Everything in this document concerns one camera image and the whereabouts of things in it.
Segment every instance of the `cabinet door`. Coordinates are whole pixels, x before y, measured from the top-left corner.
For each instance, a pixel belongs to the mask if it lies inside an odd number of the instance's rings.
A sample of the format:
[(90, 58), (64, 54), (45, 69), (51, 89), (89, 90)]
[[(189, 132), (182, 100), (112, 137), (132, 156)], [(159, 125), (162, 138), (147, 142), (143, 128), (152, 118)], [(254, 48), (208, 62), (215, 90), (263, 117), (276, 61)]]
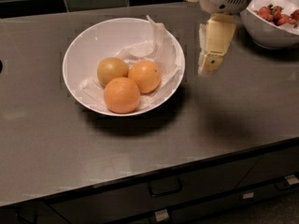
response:
[(0, 208), (0, 223), (20, 224), (16, 219), (15, 209), (5, 207)]
[(36, 223), (36, 224), (69, 224), (64, 217), (55, 213), (43, 202), (30, 201), (20, 204), (15, 211), (15, 217), (18, 223)]
[(234, 189), (258, 157), (51, 205), (73, 224), (97, 224), (148, 213)]
[(269, 152), (259, 159), (239, 187), (299, 172), (299, 146)]

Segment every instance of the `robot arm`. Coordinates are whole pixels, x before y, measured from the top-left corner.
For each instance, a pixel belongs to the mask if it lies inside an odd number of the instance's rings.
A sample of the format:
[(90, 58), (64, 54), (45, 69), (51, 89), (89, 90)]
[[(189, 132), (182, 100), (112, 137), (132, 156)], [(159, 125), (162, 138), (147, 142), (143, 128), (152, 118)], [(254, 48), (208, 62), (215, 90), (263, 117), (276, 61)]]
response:
[(198, 0), (200, 7), (211, 14), (200, 26), (201, 53), (198, 75), (206, 77), (218, 70), (235, 33), (234, 14), (246, 8), (250, 0)]

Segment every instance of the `cabinet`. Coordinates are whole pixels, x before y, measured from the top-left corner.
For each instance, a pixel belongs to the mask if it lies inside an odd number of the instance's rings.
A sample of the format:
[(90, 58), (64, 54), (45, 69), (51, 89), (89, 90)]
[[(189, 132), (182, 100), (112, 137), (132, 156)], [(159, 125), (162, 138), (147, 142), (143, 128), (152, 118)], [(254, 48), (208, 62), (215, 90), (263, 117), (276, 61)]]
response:
[(186, 173), (182, 171), (169, 177), (54, 203), (51, 207), (72, 224), (115, 221), (234, 189), (258, 159), (253, 157), (199, 167)]
[(285, 178), (299, 177), (298, 155), (296, 144), (253, 150), (22, 203), (17, 210), (35, 224), (153, 224), (161, 222), (158, 212), (183, 223), (299, 189)]
[(0, 208), (0, 220), (5, 224), (19, 224), (14, 208)]
[(299, 172), (299, 146), (264, 153), (240, 182), (245, 187)]

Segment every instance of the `drawer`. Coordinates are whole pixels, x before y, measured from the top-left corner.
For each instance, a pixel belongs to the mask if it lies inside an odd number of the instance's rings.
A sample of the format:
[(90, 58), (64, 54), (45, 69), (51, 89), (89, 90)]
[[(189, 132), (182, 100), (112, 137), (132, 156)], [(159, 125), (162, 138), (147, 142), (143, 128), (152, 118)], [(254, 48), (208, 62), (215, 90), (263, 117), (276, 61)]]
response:
[(72, 224), (105, 223), (234, 189), (258, 157), (51, 205)]
[(130, 221), (129, 224), (152, 224), (152, 223), (150, 222), (150, 217), (148, 217), (136, 221)]
[(299, 147), (290, 147), (262, 155), (239, 187), (299, 172), (298, 157)]
[(0, 220), (1, 223), (20, 224), (20, 222), (16, 219), (15, 210), (10, 208), (0, 208)]
[(179, 224), (195, 221), (198, 218), (206, 217), (219, 213), (221, 211), (245, 206), (248, 204), (258, 203), (266, 199), (277, 197), (278, 195), (289, 193), (292, 191), (298, 191), (298, 187), (291, 187), (288, 189), (280, 189), (283, 187), (284, 182), (279, 182), (276, 184), (270, 184), (256, 189), (247, 189), (239, 191), (237, 193), (227, 195), (215, 200), (211, 200), (204, 203), (197, 203), (193, 205), (186, 206), (179, 209), (169, 208), (167, 211), (169, 213), (171, 223)]

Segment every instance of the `bowl rim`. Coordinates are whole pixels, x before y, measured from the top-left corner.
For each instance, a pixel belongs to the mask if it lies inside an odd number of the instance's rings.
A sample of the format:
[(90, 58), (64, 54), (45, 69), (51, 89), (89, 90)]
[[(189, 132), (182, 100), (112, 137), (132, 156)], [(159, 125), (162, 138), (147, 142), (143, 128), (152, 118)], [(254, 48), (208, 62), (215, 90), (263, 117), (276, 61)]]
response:
[(70, 50), (72, 49), (72, 47), (74, 46), (74, 44), (85, 34), (88, 33), (90, 30), (92, 30), (94, 27), (99, 26), (103, 23), (109, 23), (109, 22), (115, 22), (115, 21), (141, 21), (144, 23), (150, 23), (148, 20), (145, 19), (138, 19), (138, 18), (127, 18), (127, 17), (123, 17), (123, 18), (116, 18), (116, 19), (110, 19), (110, 20), (106, 20), (106, 21), (100, 21), (90, 27), (88, 27), (87, 29), (85, 29), (84, 31), (82, 31), (80, 34), (78, 34), (75, 39), (69, 44), (65, 54), (64, 54), (64, 59), (63, 59), (63, 78), (64, 78), (64, 84), (67, 87), (68, 91), (72, 94), (72, 96), (83, 106), (85, 106), (86, 108), (98, 113), (98, 114), (102, 114), (102, 115), (106, 115), (106, 116), (111, 116), (111, 117), (132, 117), (132, 116), (137, 116), (137, 115), (141, 115), (144, 113), (147, 113), (149, 111), (151, 111), (152, 109), (162, 105), (163, 103), (165, 103), (178, 89), (179, 85), (181, 84), (181, 81), (183, 79), (184, 73), (185, 73), (185, 67), (186, 67), (186, 60), (185, 60), (185, 55), (184, 52), (182, 50), (181, 45), (179, 44), (179, 42), (177, 41), (177, 39), (167, 30), (165, 29), (168, 34), (170, 35), (170, 37), (172, 38), (172, 40), (174, 41), (174, 45), (175, 48), (178, 47), (178, 52), (179, 52), (179, 79), (178, 79), (178, 83), (176, 84), (176, 86), (173, 87), (173, 89), (171, 90), (170, 94), (165, 97), (160, 103), (155, 104), (155, 105), (149, 105), (148, 108), (144, 111), (143, 109), (141, 110), (136, 110), (133, 111), (131, 113), (127, 113), (127, 114), (118, 114), (118, 113), (113, 113), (112, 111), (99, 111), (95, 108), (93, 108), (92, 105), (86, 105), (84, 104), (76, 95), (75, 95), (75, 90), (71, 89), (68, 82), (67, 82), (67, 57), (68, 54), (70, 52)]

